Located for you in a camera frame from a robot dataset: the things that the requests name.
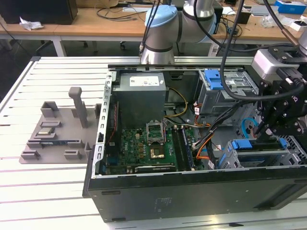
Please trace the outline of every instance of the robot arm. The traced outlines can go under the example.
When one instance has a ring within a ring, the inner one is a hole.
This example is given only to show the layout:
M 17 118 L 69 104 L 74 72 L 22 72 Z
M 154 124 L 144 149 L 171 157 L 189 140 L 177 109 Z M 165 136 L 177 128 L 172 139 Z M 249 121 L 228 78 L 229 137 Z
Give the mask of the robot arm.
M 202 26 L 213 34 L 216 16 L 212 7 L 214 0 L 197 2 L 197 15 Z M 183 11 L 177 11 L 175 6 L 161 5 L 148 31 L 141 52 L 142 64 L 173 64 L 173 44 L 175 42 L 203 42 L 207 39 L 205 33 L 197 25 L 193 13 L 194 0 L 185 3 Z M 149 20 L 150 11 L 146 14 L 145 24 Z
M 303 135 L 307 132 L 307 58 L 304 32 L 294 47 L 271 47 L 259 50 L 252 67 L 261 77 L 259 96 L 292 91 L 299 84 L 304 90 L 291 97 L 275 101 L 259 101 L 260 124 L 254 133 L 261 139 L 268 135 Z

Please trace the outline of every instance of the motherboard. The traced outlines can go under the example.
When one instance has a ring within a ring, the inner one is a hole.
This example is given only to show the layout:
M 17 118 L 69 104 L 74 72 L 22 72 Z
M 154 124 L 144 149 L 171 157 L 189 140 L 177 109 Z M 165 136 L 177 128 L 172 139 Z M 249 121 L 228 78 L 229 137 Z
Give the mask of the motherboard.
M 161 127 L 122 129 L 120 152 L 116 158 L 107 158 L 107 174 L 191 170 L 193 129 Z M 151 138 L 163 141 L 152 142 Z

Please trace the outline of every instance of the green circuit board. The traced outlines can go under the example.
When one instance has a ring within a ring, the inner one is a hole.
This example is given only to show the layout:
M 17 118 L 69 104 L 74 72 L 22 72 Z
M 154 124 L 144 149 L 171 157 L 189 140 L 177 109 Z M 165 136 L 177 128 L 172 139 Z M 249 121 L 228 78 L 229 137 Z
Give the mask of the green circuit board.
M 121 155 L 119 157 L 119 165 L 158 165 L 158 164 L 171 164 L 176 166 L 176 157 L 174 153 L 174 146 L 172 134 L 166 128 L 166 143 L 162 146 L 147 144 L 146 129 L 123 129 L 121 135 Z M 160 130 L 152 132 L 152 137 L 159 137 Z M 164 158 L 151 158 L 151 149 L 153 146 L 159 146 L 163 149 L 160 151 Z
M 134 168 L 142 165 L 173 165 L 178 169 L 175 148 L 172 137 L 173 127 L 165 128 L 165 142 L 163 145 L 155 142 L 149 145 L 147 142 L 146 128 L 123 129 L 121 132 L 120 153 L 116 165 L 109 165 L 108 174 L 128 173 L 129 167 Z M 187 141 L 191 147 L 195 141 L 191 128 L 186 128 Z M 160 128 L 151 128 L 149 137 L 158 138 L 161 136 Z

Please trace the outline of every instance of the lab floor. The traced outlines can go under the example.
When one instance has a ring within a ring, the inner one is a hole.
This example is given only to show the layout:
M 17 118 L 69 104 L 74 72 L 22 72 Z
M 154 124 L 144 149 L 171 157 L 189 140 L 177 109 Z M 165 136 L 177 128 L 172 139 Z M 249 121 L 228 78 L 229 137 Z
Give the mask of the lab floor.
M 19 40 L 19 43 L 33 56 L 35 50 L 41 46 L 40 41 Z M 98 53 L 94 53 L 92 42 L 87 42 L 88 47 L 83 47 L 83 42 L 64 41 L 67 56 L 138 56 L 139 42 L 126 42 L 125 50 L 121 50 L 119 42 L 97 42 Z M 11 51 L 5 50 L 0 46 L 0 101 L 5 97 L 6 93 L 13 86 L 25 66 L 31 59 L 18 44 L 13 44 Z M 183 56 L 207 56 L 210 44 L 186 44 Z M 244 49 L 244 45 L 236 45 L 236 48 Z M 40 52 L 41 56 L 56 57 L 56 51 L 53 45 L 49 45 Z M 178 56 L 176 45 L 174 46 L 174 54 Z M 244 56 L 253 56 L 255 52 L 244 53 Z M 242 53 L 230 53 L 231 56 L 241 56 Z

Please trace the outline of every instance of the aluminum extrusion table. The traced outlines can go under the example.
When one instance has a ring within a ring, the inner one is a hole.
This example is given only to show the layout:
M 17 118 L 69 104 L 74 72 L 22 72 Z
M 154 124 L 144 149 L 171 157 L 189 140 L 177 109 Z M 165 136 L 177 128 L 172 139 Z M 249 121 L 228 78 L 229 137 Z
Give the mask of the aluminum extrusion table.
M 251 60 L 230 57 L 227 61 L 248 64 Z M 34 57 L 30 61 L 0 104 L 0 229 L 208 230 L 228 229 L 229 223 L 238 223 L 244 225 L 240 230 L 288 230 L 307 226 L 307 195 L 276 211 L 105 224 L 92 199 L 82 198 L 86 164 L 19 163 L 44 101 L 73 106 L 69 88 L 80 86 L 85 104 L 93 107 L 103 96 L 107 65 L 138 61 L 137 57 Z M 176 58 L 181 64 L 219 61 L 219 57 Z

